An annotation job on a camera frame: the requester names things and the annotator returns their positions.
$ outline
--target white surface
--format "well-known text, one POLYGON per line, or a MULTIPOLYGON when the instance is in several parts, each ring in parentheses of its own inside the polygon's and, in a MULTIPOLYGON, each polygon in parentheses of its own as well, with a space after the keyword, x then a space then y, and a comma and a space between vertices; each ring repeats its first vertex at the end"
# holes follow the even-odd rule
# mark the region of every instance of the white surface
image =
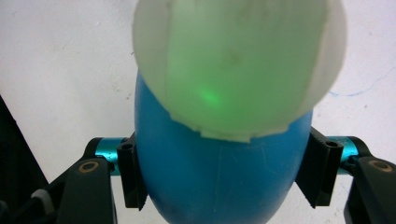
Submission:
MULTIPOLYGON (((356 135, 379 158, 396 163, 396 2, 344 1, 345 66, 316 107, 326 135, 356 135)), ((135 1, 0 2, 0 93, 47 179, 76 161, 96 136, 134 131, 137 67, 131 39, 135 1)), ((339 176, 332 205, 313 210, 292 187, 270 223, 345 223, 351 177, 339 176)), ((152 203, 123 208, 119 223, 165 223, 152 203)))

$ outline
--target blue plastic container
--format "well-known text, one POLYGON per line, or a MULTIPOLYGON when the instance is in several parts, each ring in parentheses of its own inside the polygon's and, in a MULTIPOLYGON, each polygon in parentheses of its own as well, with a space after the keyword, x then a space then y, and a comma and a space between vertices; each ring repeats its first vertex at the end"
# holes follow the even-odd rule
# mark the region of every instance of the blue plastic container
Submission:
POLYGON ((138 75, 135 132, 148 194, 169 223, 266 222, 297 175, 311 119, 249 144, 203 138, 172 121, 138 75))

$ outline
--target green translucent cap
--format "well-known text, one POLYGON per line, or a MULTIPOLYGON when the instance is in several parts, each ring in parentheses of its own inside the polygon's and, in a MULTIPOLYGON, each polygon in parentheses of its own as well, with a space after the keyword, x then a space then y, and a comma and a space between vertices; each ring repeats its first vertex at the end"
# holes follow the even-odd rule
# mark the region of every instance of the green translucent cap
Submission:
POLYGON ((286 131, 342 65, 339 0, 140 0, 134 52, 171 117, 247 142, 286 131))

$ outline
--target translucent lid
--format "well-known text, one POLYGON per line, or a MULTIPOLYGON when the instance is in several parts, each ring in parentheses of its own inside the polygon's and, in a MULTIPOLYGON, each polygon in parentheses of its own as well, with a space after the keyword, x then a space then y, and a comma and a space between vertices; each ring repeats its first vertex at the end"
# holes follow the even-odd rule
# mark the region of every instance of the translucent lid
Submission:
POLYGON ((134 52, 171 117, 232 141, 286 131, 341 68, 339 0, 140 0, 134 52))

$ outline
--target blue egg-shaped object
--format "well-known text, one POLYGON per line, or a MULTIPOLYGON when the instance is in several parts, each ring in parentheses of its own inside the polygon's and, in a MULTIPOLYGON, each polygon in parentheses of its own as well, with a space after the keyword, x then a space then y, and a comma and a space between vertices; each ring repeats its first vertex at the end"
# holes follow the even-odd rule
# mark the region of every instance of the blue egg-shaped object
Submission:
POLYGON ((268 221, 297 175, 312 119, 250 143, 203 138, 171 120, 140 75, 134 111, 148 194, 166 221, 183 224, 268 221))

